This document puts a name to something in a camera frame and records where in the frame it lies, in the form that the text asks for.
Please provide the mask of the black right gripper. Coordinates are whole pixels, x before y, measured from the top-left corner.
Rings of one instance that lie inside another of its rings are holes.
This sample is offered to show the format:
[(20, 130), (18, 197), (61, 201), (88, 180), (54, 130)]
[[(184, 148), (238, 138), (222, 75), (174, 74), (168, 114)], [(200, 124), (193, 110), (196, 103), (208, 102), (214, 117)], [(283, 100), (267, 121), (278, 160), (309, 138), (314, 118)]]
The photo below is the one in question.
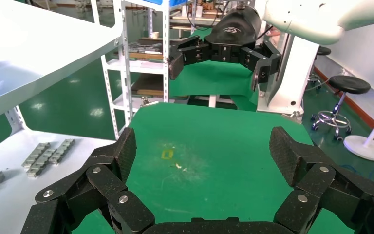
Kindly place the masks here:
[(281, 61), (281, 53), (270, 41), (255, 46), (260, 27), (254, 8), (232, 9), (205, 36), (205, 42), (193, 36), (170, 47), (169, 79), (175, 80), (185, 66), (207, 60), (239, 63), (241, 52), (241, 65), (253, 72), (251, 89), (255, 91), (279, 70)]

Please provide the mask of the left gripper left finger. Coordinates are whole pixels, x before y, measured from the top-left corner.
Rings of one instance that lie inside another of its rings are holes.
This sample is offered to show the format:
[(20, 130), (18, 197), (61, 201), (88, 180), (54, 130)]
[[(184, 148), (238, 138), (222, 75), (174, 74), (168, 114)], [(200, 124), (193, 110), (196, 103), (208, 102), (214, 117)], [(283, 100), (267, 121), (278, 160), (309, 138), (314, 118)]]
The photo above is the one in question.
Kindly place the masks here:
[(133, 128), (118, 141), (94, 149), (83, 166), (39, 191), (24, 234), (70, 234), (93, 211), (117, 234), (141, 234), (155, 223), (150, 209), (127, 186), (136, 157)]

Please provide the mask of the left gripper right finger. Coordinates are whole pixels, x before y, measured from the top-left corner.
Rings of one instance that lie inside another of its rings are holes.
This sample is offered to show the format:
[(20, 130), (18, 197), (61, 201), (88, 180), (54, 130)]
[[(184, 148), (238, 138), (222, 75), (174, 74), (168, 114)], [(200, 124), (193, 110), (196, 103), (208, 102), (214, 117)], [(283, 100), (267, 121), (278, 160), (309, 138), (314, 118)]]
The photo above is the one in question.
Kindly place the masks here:
[(319, 147), (295, 141), (284, 128), (271, 131), (269, 150), (293, 188), (274, 222), (307, 233), (322, 209), (357, 234), (374, 234), (374, 182), (338, 166)]

